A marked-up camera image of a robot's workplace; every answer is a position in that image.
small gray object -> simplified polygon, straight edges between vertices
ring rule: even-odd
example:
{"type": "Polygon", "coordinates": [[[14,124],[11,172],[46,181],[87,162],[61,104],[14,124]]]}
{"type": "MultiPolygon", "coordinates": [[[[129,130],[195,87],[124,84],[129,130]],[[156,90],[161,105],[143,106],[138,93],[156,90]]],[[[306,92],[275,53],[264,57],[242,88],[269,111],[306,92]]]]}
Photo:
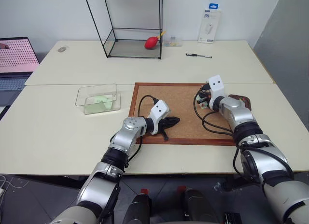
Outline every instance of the small gray object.
{"type": "Polygon", "coordinates": [[[60,52],[60,53],[62,53],[62,52],[64,52],[64,51],[66,51],[66,47],[65,46],[62,46],[62,47],[60,47],[59,49],[58,49],[58,52],[60,52]]]}

laptop screen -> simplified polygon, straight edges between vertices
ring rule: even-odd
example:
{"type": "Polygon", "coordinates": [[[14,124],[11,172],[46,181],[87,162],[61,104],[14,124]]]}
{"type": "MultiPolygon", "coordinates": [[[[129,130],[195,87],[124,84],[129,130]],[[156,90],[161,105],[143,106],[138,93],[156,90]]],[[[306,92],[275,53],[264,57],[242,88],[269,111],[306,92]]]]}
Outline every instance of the laptop screen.
{"type": "Polygon", "coordinates": [[[0,73],[33,72],[38,65],[27,37],[0,39],[0,73]]]}

pink screen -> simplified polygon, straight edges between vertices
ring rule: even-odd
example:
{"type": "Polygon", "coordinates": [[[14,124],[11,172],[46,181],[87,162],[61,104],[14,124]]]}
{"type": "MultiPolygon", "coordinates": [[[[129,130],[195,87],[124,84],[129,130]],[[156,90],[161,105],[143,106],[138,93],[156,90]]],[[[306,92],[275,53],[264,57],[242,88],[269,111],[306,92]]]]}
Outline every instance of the pink screen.
{"type": "Polygon", "coordinates": [[[28,39],[0,43],[9,46],[9,49],[0,49],[0,73],[32,72],[39,65],[28,39]]]}

power strip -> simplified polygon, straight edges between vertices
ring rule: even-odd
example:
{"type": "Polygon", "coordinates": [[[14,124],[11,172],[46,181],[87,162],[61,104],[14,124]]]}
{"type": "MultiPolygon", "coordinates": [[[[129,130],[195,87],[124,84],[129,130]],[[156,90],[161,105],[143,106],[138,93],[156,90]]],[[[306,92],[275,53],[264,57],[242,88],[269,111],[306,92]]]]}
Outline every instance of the power strip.
{"type": "Polygon", "coordinates": [[[0,197],[2,196],[3,193],[4,193],[4,189],[0,189],[0,197]]]}

laptop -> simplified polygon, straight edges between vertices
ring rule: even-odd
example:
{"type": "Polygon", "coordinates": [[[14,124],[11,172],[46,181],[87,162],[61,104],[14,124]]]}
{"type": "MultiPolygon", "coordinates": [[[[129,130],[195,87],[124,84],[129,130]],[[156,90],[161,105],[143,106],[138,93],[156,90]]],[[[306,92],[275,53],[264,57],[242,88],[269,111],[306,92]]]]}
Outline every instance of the laptop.
{"type": "Polygon", "coordinates": [[[0,107],[14,102],[38,65],[27,37],[0,38],[0,107]]]}

